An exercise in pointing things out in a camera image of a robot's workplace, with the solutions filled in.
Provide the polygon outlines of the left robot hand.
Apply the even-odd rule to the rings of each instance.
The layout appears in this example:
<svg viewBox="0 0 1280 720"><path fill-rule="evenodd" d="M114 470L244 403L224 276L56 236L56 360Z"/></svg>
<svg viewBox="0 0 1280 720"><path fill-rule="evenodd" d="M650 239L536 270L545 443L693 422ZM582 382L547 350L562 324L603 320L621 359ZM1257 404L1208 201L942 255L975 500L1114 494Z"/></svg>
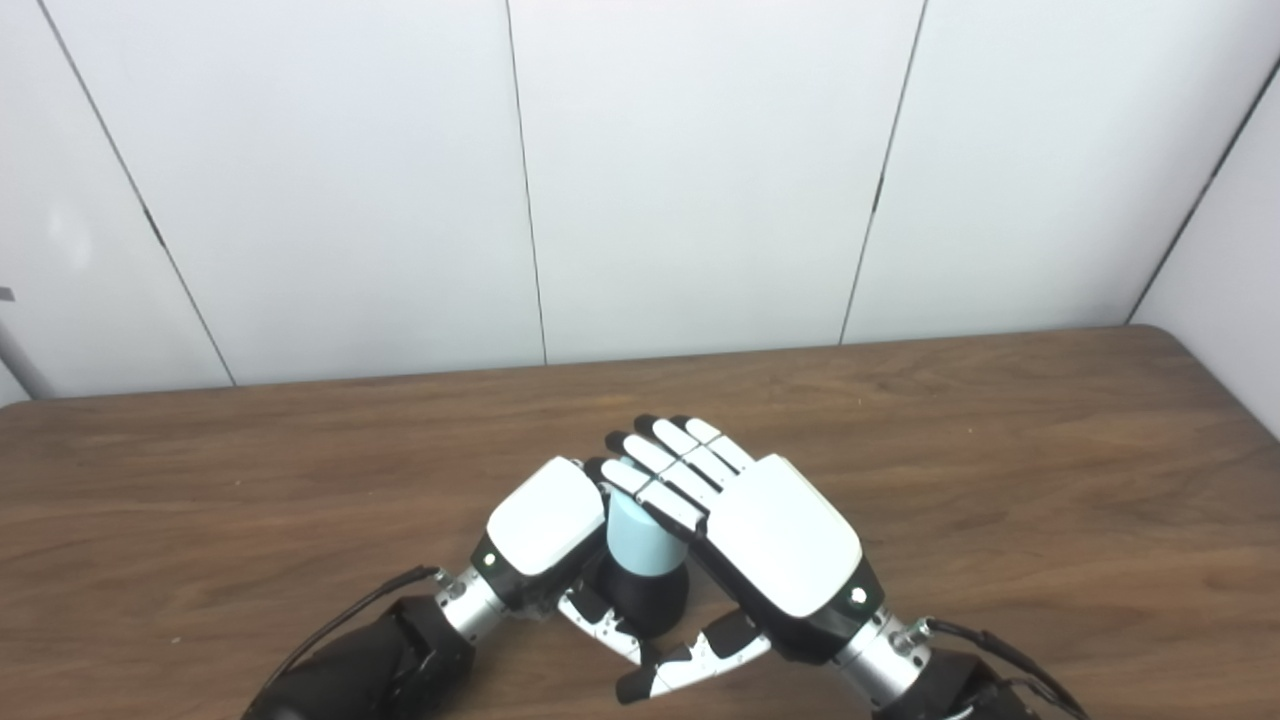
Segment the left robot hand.
<svg viewBox="0 0 1280 720"><path fill-rule="evenodd" d="M653 648L588 582L605 551L605 496L580 462L553 457L493 510L447 609L476 643L507 618L561 612L637 666Z"/></svg>

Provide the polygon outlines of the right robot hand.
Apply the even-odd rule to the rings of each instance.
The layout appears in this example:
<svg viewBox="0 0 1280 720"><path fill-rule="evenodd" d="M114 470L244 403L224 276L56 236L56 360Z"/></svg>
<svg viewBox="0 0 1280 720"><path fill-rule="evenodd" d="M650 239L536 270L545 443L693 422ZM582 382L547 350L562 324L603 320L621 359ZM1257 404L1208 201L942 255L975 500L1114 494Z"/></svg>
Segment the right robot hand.
<svg viewBox="0 0 1280 720"><path fill-rule="evenodd" d="M616 684L622 705L723 675L767 652L835 664L884 592L849 520L786 457L753 457L694 416L641 415L605 437L588 477L682 541L736 603Z"/></svg>

